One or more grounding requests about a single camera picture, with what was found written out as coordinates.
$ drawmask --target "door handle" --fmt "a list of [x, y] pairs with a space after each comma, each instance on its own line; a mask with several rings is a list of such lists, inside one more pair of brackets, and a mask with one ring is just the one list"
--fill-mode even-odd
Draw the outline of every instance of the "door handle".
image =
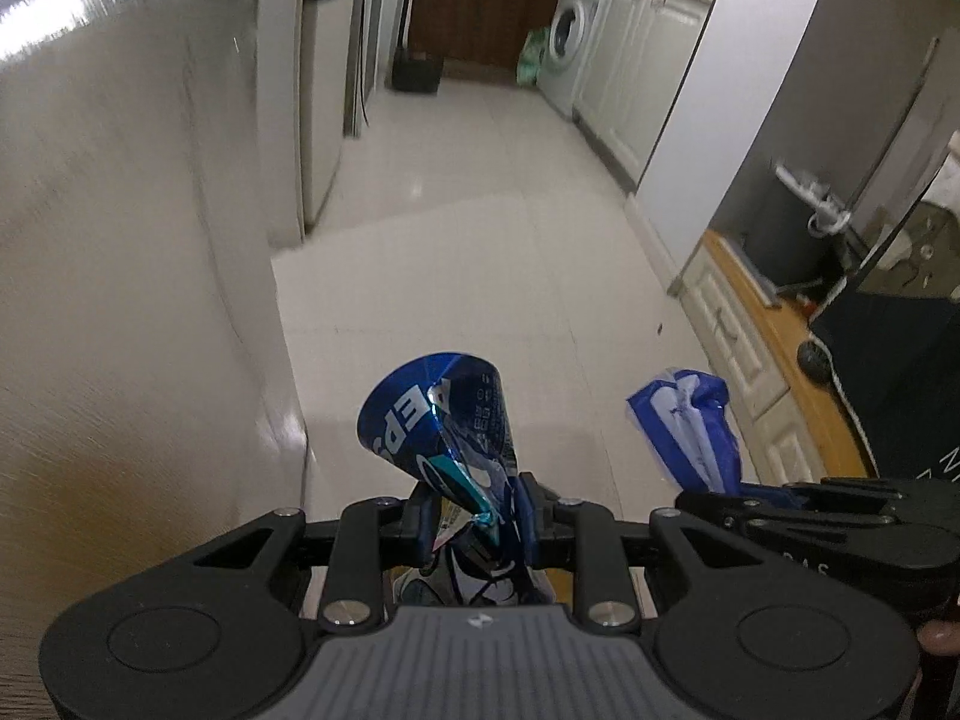
[[714, 317], [716, 317], [717, 327], [720, 328], [720, 332], [724, 334], [724, 337], [730, 343], [736, 343], [737, 341], [740, 340], [740, 336], [737, 333], [731, 333], [731, 331], [728, 330], [726, 324], [724, 324], [722, 307], [717, 308], [716, 312], [714, 312]]

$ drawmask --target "washing machine door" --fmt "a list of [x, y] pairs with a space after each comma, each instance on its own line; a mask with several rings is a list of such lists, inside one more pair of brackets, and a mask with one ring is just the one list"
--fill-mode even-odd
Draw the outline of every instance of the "washing machine door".
[[550, 25], [547, 52], [558, 67], [573, 61], [587, 40], [587, 7], [580, 0], [560, 0]]

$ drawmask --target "white kitchen cabinet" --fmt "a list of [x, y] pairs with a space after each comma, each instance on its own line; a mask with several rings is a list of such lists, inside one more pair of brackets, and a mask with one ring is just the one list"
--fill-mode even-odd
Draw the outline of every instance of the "white kitchen cabinet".
[[697, 0], [611, 0], [574, 107], [632, 180], [653, 153], [708, 10]]
[[601, 25], [600, 34], [593, 44], [592, 55], [587, 60], [587, 77], [580, 87], [575, 107], [577, 113], [593, 132], [603, 139], [603, 133], [611, 123], [603, 120], [604, 101], [611, 93], [611, 81], [621, 62], [624, 44], [634, 22], [637, 0], [611, 0], [607, 18]]
[[635, 181], [656, 146], [709, 6], [693, 0], [651, 0], [623, 52], [623, 94], [608, 146]]
[[797, 364], [806, 318], [784, 303], [768, 308], [750, 275], [714, 232], [683, 271], [680, 304], [710, 368], [727, 382], [730, 405], [757, 476], [765, 485], [872, 469], [843, 407]]

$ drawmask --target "wooden door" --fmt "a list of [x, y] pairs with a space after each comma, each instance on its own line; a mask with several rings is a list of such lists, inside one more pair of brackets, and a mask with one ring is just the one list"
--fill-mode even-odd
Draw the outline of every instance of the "wooden door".
[[512, 69], [527, 32], [549, 26], [556, 6], [557, 0], [413, 0], [409, 46]]

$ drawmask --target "cabinet door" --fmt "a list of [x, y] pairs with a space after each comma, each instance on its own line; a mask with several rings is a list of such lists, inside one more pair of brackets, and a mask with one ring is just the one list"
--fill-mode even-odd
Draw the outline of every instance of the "cabinet door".
[[728, 367], [727, 383], [739, 392], [750, 417], [758, 418], [787, 391], [760, 330], [704, 247], [683, 271], [683, 285], [694, 331], [719, 351]]
[[707, 6], [693, 0], [651, 0], [648, 12], [642, 20], [646, 28], [637, 30], [630, 46], [634, 74], [624, 84], [629, 98], [622, 100], [611, 132], [611, 150], [635, 181], [640, 181], [680, 89]]
[[630, 30], [634, 7], [635, 0], [611, 0], [607, 18], [587, 62], [587, 77], [577, 95], [577, 113], [601, 140], [606, 140], [613, 125], [603, 121], [601, 111]]
[[764, 460], [777, 485], [819, 482], [827, 471], [810, 437], [806, 420], [793, 395], [786, 394], [757, 420], [757, 434], [765, 444]]
[[631, 98], [631, 85], [637, 75], [637, 63], [640, 61], [638, 46], [642, 46], [650, 28], [649, 4], [650, 0], [633, 0], [630, 10], [630, 20], [627, 23], [620, 54], [613, 67], [610, 83], [607, 84], [607, 93], [600, 104], [600, 121], [606, 125], [604, 141], [607, 146], [613, 146], [611, 134], [616, 124], [623, 116], [624, 105]]

